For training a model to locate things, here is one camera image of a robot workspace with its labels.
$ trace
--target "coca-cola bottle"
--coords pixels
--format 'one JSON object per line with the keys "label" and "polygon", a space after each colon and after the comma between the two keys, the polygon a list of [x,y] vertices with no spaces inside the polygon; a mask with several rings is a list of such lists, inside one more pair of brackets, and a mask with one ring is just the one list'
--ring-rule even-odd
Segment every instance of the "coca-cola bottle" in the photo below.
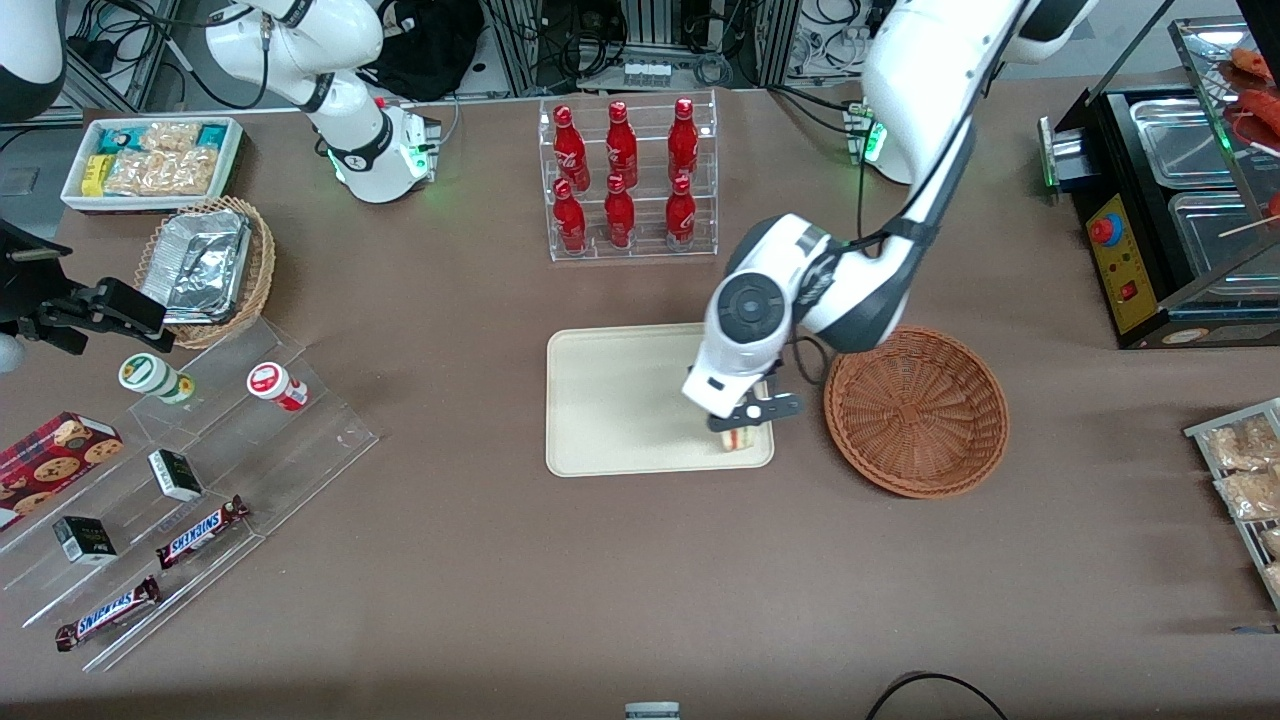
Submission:
{"label": "coca-cola bottle", "polygon": [[640,182],[640,158],[636,152],[636,131],[627,120],[627,104],[609,102],[609,135],[604,138],[609,151],[609,172],[622,176],[627,187]]}
{"label": "coca-cola bottle", "polygon": [[552,111],[556,119],[556,164],[561,176],[572,183],[577,192],[591,187],[591,173],[586,169],[586,143],[582,133],[573,127],[573,113],[566,105]]}
{"label": "coca-cola bottle", "polygon": [[694,242],[694,214],[698,204],[689,195],[689,176],[678,176],[671,183],[667,199],[667,247],[676,252],[689,250]]}
{"label": "coca-cola bottle", "polygon": [[667,136],[667,174],[671,181],[681,174],[690,178],[698,172],[698,128],[694,126],[694,101],[676,100],[676,122]]}
{"label": "coca-cola bottle", "polygon": [[604,199],[604,217],[609,220],[609,242],[618,250],[631,247],[635,236],[636,206],[627,193],[627,183],[618,173],[609,176],[609,196]]}
{"label": "coca-cola bottle", "polygon": [[556,232],[561,237],[561,246],[570,255],[586,252],[586,215],[582,214],[582,205],[573,197],[573,188],[567,179],[556,178],[552,191],[556,193],[552,215],[556,217]]}

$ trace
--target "beige tray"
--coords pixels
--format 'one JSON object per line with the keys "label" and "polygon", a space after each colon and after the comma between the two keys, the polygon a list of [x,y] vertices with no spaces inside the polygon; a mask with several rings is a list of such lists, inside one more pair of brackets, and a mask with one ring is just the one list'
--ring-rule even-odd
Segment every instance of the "beige tray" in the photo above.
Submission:
{"label": "beige tray", "polygon": [[547,468],[562,478],[760,468],[773,427],[726,452],[680,393],[701,323],[561,331],[547,342]]}

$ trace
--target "table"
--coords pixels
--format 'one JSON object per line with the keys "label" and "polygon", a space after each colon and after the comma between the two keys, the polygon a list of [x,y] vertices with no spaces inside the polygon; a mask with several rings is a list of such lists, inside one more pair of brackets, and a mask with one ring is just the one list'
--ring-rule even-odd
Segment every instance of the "table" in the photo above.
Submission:
{"label": "table", "polygon": [[[1012,419],[995,475],[936,502],[854,475],[794,368],[812,410],[765,468],[552,475],[547,340],[698,320],[727,251],[553,266],[536,102],[465,106],[439,182],[385,206],[334,182],[302,115],[241,115],[233,187],[279,247],[266,314],[385,439],[108,674],[0,621],[4,716],[833,719],[915,669],[1015,717],[1274,716],[1277,641],[1228,633],[1270,621],[1266,594],[1180,429],[1280,393],[1280,351],[1114,350],[1075,215],[1039,191],[1036,119],[1079,90],[997,83],[914,286],[906,320],[980,354]],[[764,92],[719,102],[726,247],[785,211],[854,232],[840,136]],[[873,227],[905,192],[867,179]],[[68,274],[132,277],[155,223],[68,211]],[[33,348],[0,378],[0,442],[124,410],[134,350]]]}

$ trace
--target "red emergency stop button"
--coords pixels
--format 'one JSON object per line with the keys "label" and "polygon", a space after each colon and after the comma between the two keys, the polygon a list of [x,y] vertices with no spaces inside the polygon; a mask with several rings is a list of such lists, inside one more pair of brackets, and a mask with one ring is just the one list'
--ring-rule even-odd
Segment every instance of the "red emergency stop button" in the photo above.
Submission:
{"label": "red emergency stop button", "polygon": [[1124,220],[1115,213],[1107,213],[1089,223],[1089,240],[1102,247],[1111,247],[1120,242],[1121,234],[1124,234]]}

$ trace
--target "wicker basket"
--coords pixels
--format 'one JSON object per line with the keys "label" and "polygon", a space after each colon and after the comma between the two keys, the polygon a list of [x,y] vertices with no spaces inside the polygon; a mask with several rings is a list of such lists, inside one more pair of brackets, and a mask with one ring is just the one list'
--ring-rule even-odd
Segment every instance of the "wicker basket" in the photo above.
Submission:
{"label": "wicker basket", "polygon": [[[236,314],[230,320],[220,325],[166,325],[177,342],[188,350],[204,350],[210,345],[227,337],[237,328],[252,323],[266,305],[266,296],[271,292],[271,273],[275,270],[275,240],[271,238],[271,228],[266,227],[262,215],[252,205],[237,197],[219,197],[184,208],[178,213],[211,213],[214,210],[236,210],[253,223],[253,232],[250,236],[248,259],[244,263],[244,279],[241,282],[239,297],[236,301]],[[133,273],[133,287],[142,287],[147,269],[151,266],[151,254],[156,249],[156,238],[160,237],[160,228],[151,233],[151,241],[142,251],[142,261],[138,263],[137,272]]]}
{"label": "wicker basket", "polygon": [[827,429],[867,479],[908,497],[960,495],[1005,455],[1009,405],[982,359],[929,329],[900,327],[876,350],[836,359]]}

